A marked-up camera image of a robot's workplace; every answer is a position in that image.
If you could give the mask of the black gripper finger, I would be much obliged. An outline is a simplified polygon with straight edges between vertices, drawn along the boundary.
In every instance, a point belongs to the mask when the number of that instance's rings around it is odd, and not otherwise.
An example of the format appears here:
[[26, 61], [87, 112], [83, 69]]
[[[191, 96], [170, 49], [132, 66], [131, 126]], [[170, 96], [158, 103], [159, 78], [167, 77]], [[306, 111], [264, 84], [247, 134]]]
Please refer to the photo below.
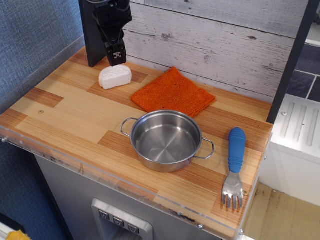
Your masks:
[[120, 39], [117, 44], [110, 47], [109, 63], [112, 67], [125, 64], [127, 62], [126, 47], [123, 39]]
[[110, 65], [112, 65], [112, 46], [106, 41], [103, 43], [105, 49], [105, 55]]

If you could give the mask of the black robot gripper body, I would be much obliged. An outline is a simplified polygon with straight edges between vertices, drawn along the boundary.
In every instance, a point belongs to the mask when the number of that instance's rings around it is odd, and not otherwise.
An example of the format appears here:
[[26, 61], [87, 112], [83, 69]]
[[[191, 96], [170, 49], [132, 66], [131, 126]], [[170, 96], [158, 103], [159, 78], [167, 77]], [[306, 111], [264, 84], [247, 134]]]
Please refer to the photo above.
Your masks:
[[108, 43], [118, 43], [123, 27], [132, 21], [129, 0], [92, 0], [94, 17]]

